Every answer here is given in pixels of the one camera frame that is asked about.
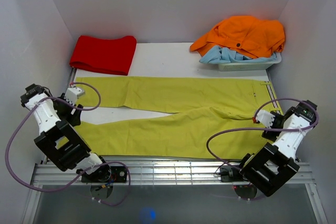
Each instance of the white tabletop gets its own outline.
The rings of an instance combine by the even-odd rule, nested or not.
[[[268,81],[266,70],[218,71],[217,65],[199,63],[200,55],[190,53],[192,43],[142,43],[137,44],[129,76],[242,78]],[[77,70],[76,77],[115,77],[111,74]],[[81,120],[94,124],[128,119],[154,118],[166,113],[133,110],[129,108],[98,108],[83,111]]]

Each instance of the white wall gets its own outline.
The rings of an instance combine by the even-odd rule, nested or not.
[[[27,114],[20,96],[33,82],[60,94],[69,75],[73,43],[52,0],[0,0],[0,223],[20,223],[28,195],[4,163],[8,139]],[[34,144],[37,134],[36,122],[28,120],[10,153],[14,171],[27,182],[41,157]]]
[[[276,19],[288,0],[54,0],[74,39],[191,42],[231,15]]]
[[[336,0],[290,0],[280,21],[287,42],[271,78],[278,97],[318,105],[321,121],[298,150],[311,164],[329,223],[336,223]]]

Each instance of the orange cardigan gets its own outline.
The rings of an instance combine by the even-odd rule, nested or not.
[[[228,47],[251,58],[270,57],[281,52],[285,32],[277,20],[259,20],[252,16],[233,16],[214,26],[190,46],[204,56],[213,46]]]

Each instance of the folded red garment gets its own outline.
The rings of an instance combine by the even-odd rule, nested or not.
[[[97,73],[127,76],[137,40],[133,36],[121,39],[97,39],[80,36],[70,66]]]

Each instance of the pile of clothes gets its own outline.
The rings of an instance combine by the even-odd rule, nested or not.
[[[277,20],[233,16],[215,25],[190,46],[198,51],[201,63],[265,62],[282,52],[285,32]]]

